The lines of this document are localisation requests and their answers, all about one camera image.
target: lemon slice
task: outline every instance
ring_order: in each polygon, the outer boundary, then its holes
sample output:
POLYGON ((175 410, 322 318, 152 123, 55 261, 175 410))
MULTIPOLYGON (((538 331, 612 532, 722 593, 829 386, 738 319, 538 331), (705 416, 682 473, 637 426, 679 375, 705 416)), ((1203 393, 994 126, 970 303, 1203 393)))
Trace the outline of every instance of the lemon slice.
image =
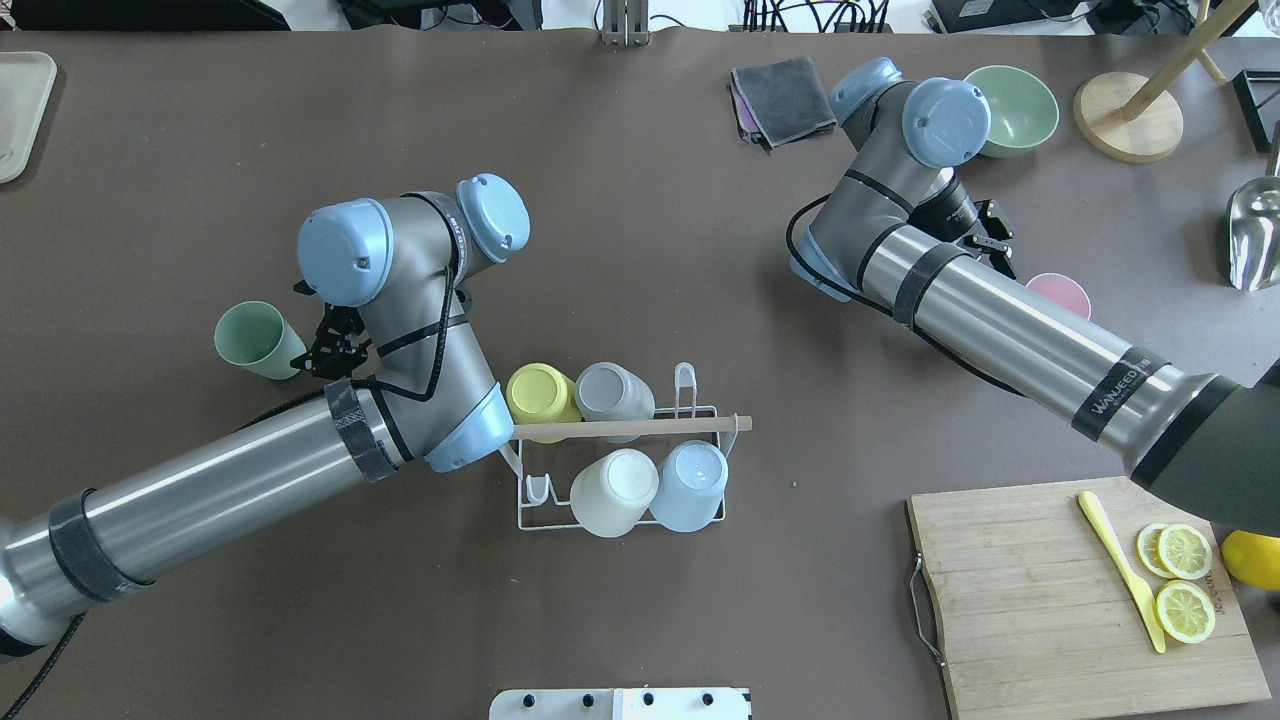
POLYGON ((1156 594, 1156 618, 1165 632, 1184 643, 1204 642, 1213 633, 1213 603, 1196 583, 1170 580, 1156 594))
POLYGON ((1175 578, 1196 580, 1208 574, 1213 550, 1196 528, 1172 524, 1156 536, 1156 557, 1175 578))
POLYGON ((1175 575, 1165 569, 1160 562, 1160 555, 1156 550, 1156 541, 1160 539, 1160 530, 1164 530, 1169 525, 1164 523, 1152 523, 1138 533, 1138 560, 1142 561, 1142 566, 1155 573, 1157 577, 1165 579, 1172 579, 1175 575))

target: wooden stick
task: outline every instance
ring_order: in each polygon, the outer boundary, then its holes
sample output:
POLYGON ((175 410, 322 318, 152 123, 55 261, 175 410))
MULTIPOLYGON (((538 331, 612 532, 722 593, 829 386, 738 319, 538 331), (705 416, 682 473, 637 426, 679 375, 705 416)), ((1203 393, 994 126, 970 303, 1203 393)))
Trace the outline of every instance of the wooden stick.
POLYGON ((690 433, 731 433, 751 429, 750 415, 721 418, 668 418, 663 420, 596 420, 591 423, 543 423, 516 425, 511 439, 554 439, 608 436, 669 436, 690 433))
POLYGON ((1226 0, 1219 5, 1217 10, 1208 18, 1208 22, 1196 28, 1196 32, 1187 38, 1174 56, 1151 79, 1138 88, 1138 92, 1120 108, 1120 118, 1125 122, 1134 120, 1143 114, 1160 94, 1169 90, 1174 79, 1192 64, 1201 51, 1208 47, 1215 40, 1226 32, 1228 26, 1244 14, 1256 0, 1226 0))
MULTIPOLYGON (((1201 0, 1199 6, 1196 8, 1196 27, 1204 24, 1208 19, 1208 0, 1201 0)), ((1208 77, 1213 78, 1213 82, 1219 85, 1226 85, 1226 76, 1222 74, 1222 68, 1217 67, 1213 58, 1210 58, 1208 49, 1201 50, 1199 54, 1201 65, 1204 67, 1204 72, 1208 77)))

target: pink bowl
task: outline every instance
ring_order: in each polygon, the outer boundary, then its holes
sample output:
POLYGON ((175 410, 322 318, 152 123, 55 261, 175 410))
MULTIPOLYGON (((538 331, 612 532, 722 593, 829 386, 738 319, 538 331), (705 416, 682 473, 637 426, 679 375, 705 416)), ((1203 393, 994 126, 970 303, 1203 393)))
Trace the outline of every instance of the pink bowl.
POLYGON ((1042 295, 1088 320, 1093 315, 1089 293, 1080 283, 1059 273, 1042 273, 1027 281, 1028 290, 1042 295))

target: towel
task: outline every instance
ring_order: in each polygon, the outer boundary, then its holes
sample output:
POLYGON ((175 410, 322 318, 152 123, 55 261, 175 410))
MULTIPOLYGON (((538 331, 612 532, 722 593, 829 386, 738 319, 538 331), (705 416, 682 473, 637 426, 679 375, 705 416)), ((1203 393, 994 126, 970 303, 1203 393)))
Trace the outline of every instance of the towel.
POLYGON ((730 91, 744 140, 763 140, 764 145, 778 147, 836 126, 818 68, 808 56, 733 68, 730 91), (746 113, 741 111, 739 101, 746 113))

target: robotic arm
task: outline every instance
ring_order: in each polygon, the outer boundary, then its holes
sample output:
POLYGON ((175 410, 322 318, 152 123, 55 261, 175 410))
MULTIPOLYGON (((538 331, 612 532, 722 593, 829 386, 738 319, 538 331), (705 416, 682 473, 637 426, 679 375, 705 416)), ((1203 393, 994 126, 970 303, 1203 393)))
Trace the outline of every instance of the robotic arm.
MULTIPOLYGON (((416 457, 445 473, 511 438, 511 414, 456 296, 462 281, 524 247, 529 214, 497 176, 465 181, 456 195, 323 208, 298 234, 306 292, 325 300, 326 318, 346 313, 367 328, 358 357, 376 343, 383 373, 339 379, 40 518, 0 518, 0 664, 58 639, 93 605, 416 457)), ((312 351, 308 363, 323 375, 317 364, 332 359, 312 351)))
POLYGON ((1187 374, 915 227, 927 206, 945 208, 943 228, 975 218, 951 168, 989 129, 977 87, 905 81, 879 58, 845 77, 831 104, 858 156, 792 247, 796 274, 888 311, 1069 420, 1157 497, 1280 536, 1280 363, 1253 388, 1187 374))

